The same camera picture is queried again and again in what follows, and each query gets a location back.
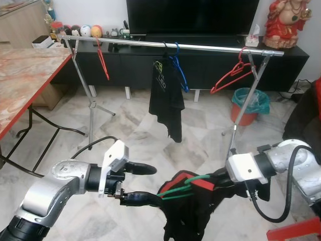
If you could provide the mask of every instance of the black cable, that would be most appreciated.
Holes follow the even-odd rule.
[[[296,86],[295,86],[295,88],[294,88],[294,91],[287,91],[287,93],[289,93],[289,94],[293,94],[293,93],[295,93],[296,92],[296,90],[297,90],[297,88],[298,88],[298,85],[299,85],[299,82],[300,81],[306,81],[306,82],[308,82],[310,85],[312,85],[312,83],[310,82],[310,81],[308,81],[307,79],[298,79],[298,81],[297,81],[297,83],[296,83]]]
[[[268,216],[266,216],[259,208],[259,206],[257,205],[256,202],[256,196],[255,196],[255,190],[249,190],[250,191],[250,196],[252,199],[252,202],[254,204],[255,209],[258,211],[258,213],[265,218],[266,220],[270,221],[270,222],[275,222],[275,223],[279,223],[279,222],[283,222],[287,216],[290,213],[290,207],[291,207],[291,195],[292,195],[292,175],[293,175],[293,168],[294,168],[294,162],[295,162],[295,158],[297,155],[297,152],[300,149],[306,149],[308,151],[310,151],[311,153],[313,153],[313,150],[310,147],[307,146],[297,146],[294,148],[291,158],[290,158],[290,162],[289,162],[289,168],[287,170],[287,182],[286,182],[286,198],[285,198],[285,208],[284,208],[284,212],[281,215],[281,217],[279,218],[270,218]]]
[[[25,172],[25,173],[27,173],[27,174],[30,174],[30,175],[32,175],[32,176],[39,177],[39,178],[44,177],[44,176],[43,176],[43,175],[41,175],[41,174],[38,174],[38,173],[32,172],[32,171],[30,171],[30,170],[28,170],[28,169],[26,169],[26,168],[24,168],[24,167],[22,167],[22,166],[18,165],[17,163],[15,163],[15,162],[11,161],[11,160],[10,160],[9,158],[7,158],[7,157],[0,156],[0,159],[3,159],[6,163],[8,163],[8,164],[10,164],[10,165],[14,166],[15,168],[18,168],[20,171],[23,171],[23,172]]]
[[[118,141],[118,139],[116,137],[113,137],[113,136],[107,136],[107,137],[100,138],[100,139],[90,143],[89,145],[86,145],[82,149],[80,149],[75,155],[73,155],[71,157],[71,159],[75,159],[80,153],[82,153],[83,151],[85,151],[89,147],[92,147],[94,144],[97,144],[98,142],[102,142],[103,140],[106,140],[106,139],[113,139],[115,142]]]
[[[285,93],[289,93],[289,94],[295,93],[296,90],[297,90],[297,88],[298,88],[298,85],[299,85],[299,82],[300,82],[300,81],[306,81],[306,82],[308,82],[308,83],[312,86],[312,83],[311,83],[310,81],[308,81],[307,79],[299,79],[299,80],[297,81],[297,83],[296,83],[296,86],[295,86],[295,88],[294,88],[294,91],[286,91]],[[278,93],[279,93],[279,95],[281,95],[281,97],[284,98],[284,99],[291,99],[291,98],[284,97],[280,92],[278,92]]]
[[[278,92],[278,94],[281,95],[281,97],[282,97],[283,99],[291,99],[291,98],[288,98],[288,97],[284,97],[280,92]]]

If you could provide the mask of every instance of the printed logo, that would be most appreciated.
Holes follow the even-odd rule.
[[[164,81],[164,76],[162,74],[163,64],[158,62],[158,61],[156,61],[156,62],[154,62],[154,67],[158,71],[157,81],[158,81],[159,85],[161,86],[162,90],[165,92],[166,84],[165,84],[165,81]]]

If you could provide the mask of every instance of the television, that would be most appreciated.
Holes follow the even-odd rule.
[[[130,33],[248,35],[260,0],[127,0]]]

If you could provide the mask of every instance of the clothing rack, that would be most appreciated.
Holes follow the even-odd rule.
[[[85,89],[86,95],[89,99],[89,108],[90,108],[90,125],[89,125],[89,143],[92,142],[92,136],[93,136],[93,121],[94,121],[94,112],[93,110],[95,108],[98,108],[100,110],[103,110],[107,113],[110,113],[112,115],[115,115],[115,113],[112,113],[111,111],[97,105],[96,101],[94,101],[93,96],[91,95],[89,86],[87,85],[85,78],[82,74],[81,68],[79,66],[79,64],[76,61],[76,55],[77,55],[77,51],[78,51],[78,45],[79,45],[79,41],[91,41],[91,42],[97,42],[97,38],[92,38],[92,37],[80,37],[80,36],[70,36],[70,35],[59,35],[58,36],[61,39],[64,39],[66,42],[67,47],[70,49],[71,54],[72,54],[72,60],[75,64],[76,70],[78,72],[79,78],[81,80],[81,83]],[[75,49],[73,49],[70,44],[69,44],[69,40],[76,40],[76,45],[75,45]],[[104,38],[98,38],[99,42],[106,42],[106,43],[113,43],[113,44],[123,44],[123,45],[138,45],[138,46],[146,46],[146,47],[157,47],[157,48],[177,48],[176,44],[170,44],[170,43],[166,43],[166,45],[164,43],[157,43],[157,42],[143,42],[143,41],[132,41],[132,40],[121,40],[121,39],[104,39]],[[180,49],[188,49],[188,50],[199,50],[199,51],[212,51],[212,52],[224,52],[224,53],[240,53],[241,52],[241,48],[227,48],[227,47],[216,47],[216,46],[201,46],[201,45],[189,45],[189,44],[179,44],[179,48]],[[266,65],[268,64],[270,58],[272,56],[283,56],[284,52],[282,51],[274,51],[274,50],[259,50],[259,49],[244,49],[243,50],[243,54],[247,54],[250,64],[251,64],[251,70],[252,73],[254,75],[254,82],[252,84],[252,87],[244,101],[244,104],[235,120],[234,126],[233,126],[233,134],[232,134],[232,138],[231,138],[231,142],[230,142],[230,146],[229,146],[229,150],[228,150],[228,154],[226,159],[229,158],[230,156],[230,150],[233,147],[234,144],[234,139],[235,139],[235,135],[236,135],[236,131],[237,131],[237,127],[242,119],[242,116],[248,106],[248,103],[263,75],[263,72],[266,68]],[[260,68],[258,69],[258,71],[256,71],[255,65],[254,65],[254,61],[253,61],[253,57],[252,55],[262,55],[264,56],[264,59],[261,63]]]

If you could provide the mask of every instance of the blue hanger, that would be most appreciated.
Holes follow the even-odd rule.
[[[178,55],[180,53],[180,47],[179,44],[177,42],[175,42],[176,46],[177,46],[177,51],[176,54],[174,55],[174,57],[170,56],[170,59],[172,59],[174,66],[179,70],[179,72],[181,73],[183,80],[185,82],[185,84],[181,83],[182,89],[188,93],[190,91],[189,87],[187,86],[187,81],[184,75],[184,72],[182,71],[181,67],[180,67],[180,63],[179,63],[179,59],[178,59]]]

